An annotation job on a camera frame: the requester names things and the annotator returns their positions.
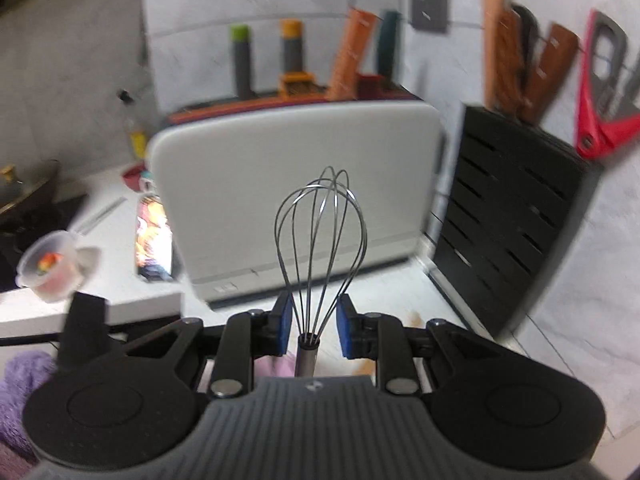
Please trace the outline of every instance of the green cap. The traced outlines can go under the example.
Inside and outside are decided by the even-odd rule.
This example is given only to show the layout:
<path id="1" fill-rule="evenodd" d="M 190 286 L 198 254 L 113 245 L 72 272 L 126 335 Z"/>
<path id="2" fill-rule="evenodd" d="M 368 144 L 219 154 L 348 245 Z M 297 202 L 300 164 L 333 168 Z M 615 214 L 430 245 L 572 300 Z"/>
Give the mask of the green cap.
<path id="1" fill-rule="evenodd" d="M 231 31 L 231 41 L 249 41 L 251 29 L 246 23 L 234 23 L 229 27 Z"/>

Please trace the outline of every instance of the blue gripper pad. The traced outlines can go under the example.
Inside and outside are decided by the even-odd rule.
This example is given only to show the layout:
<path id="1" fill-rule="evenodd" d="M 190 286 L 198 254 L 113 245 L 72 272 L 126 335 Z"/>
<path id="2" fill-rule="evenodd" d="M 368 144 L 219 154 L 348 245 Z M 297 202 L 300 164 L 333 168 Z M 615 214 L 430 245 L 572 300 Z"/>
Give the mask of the blue gripper pad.
<path id="1" fill-rule="evenodd" d="M 353 310 L 353 305 L 347 294 L 343 294 L 336 304 L 335 322 L 338 327 L 338 336 L 340 337 L 340 347 L 342 348 L 342 356 L 347 359 L 353 359 L 351 348 L 351 331 L 350 321 L 347 311 Z"/>
<path id="2" fill-rule="evenodd" d="M 293 315 L 293 298 L 289 294 L 287 296 L 287 303 L 285 303 L 282 310 L 282 317 L 280 318 L 280 334 L 278 338 L 278 348 L 280 355 L 287 353 L 287 346 L 289 346 L 289 333 L 291 332 L 291 318 Z"/>

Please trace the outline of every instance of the knife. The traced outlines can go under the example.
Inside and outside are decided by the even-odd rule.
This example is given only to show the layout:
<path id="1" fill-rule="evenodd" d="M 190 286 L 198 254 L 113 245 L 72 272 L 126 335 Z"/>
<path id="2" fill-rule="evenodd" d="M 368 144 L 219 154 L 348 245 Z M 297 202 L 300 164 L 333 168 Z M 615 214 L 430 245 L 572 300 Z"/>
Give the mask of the knife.
<path id="1" fill-rule="evenodd" d="M 527 76 L 522 107 L 518 111 L 521 121 L 537 126 L 546 108 L 566 78 L 580 40 L 572 31 L 558 23 L 551 25 L 545 49 L 537 66 L 532 66 Z"/>
<path id="2" fill-rule="evenodd" d="M 527 7 L 522 5 L 513 5 L 511 9 L 520 16 L 520 47 L 522 49 L 522 60 L 524 61 L 524 70 L 522 71 L 522 84 L 521 88 L 524 88 L 527 83 L 527 76 L 529 69 L 533 63 L 533 55 L 536 50 L 536 43 L 540 36 L 540 28 L 538 27 L 538 20 Z"/>
<path id="3" fill-rule="evenodd" d="M 500 13 L 495 35 L 495 104 L 507 117 L 515 117 L 522 105 L 524 61 L 520 17 L 511 9 Z"/>

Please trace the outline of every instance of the white cutting board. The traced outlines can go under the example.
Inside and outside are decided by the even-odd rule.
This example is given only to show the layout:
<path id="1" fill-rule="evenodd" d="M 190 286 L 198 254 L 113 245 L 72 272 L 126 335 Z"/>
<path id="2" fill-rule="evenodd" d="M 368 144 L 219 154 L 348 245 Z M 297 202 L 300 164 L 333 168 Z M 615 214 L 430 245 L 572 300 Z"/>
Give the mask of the white cutting board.
<path id="1" fill-rule="evenodd" d="M 422 101 L 318 104 L 171 127 L 148 163 L 196 294 L 220 300 L 282 286 L 278 206 L 329 165 L 348 171 L 363 209 L 366 266 L 412 254 L 439 139 L 439 114 Z M 357 243 L 354 229 L 345 244 Z M 335 270 L 352 259 L 342 254 Z"/>

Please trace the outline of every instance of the orange cap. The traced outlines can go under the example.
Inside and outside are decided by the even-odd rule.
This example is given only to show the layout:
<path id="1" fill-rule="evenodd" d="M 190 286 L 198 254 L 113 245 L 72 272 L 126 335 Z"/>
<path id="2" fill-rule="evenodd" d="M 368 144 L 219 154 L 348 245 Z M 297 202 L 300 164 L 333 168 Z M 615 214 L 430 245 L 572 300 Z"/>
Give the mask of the orange cap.
<path id="1" fill-rule="evenodd" d="M 300 20 L 294 20 L 292 18 L 280 20 L 280 30 L 285 40 L 302 38 L 302 22 Z"/>

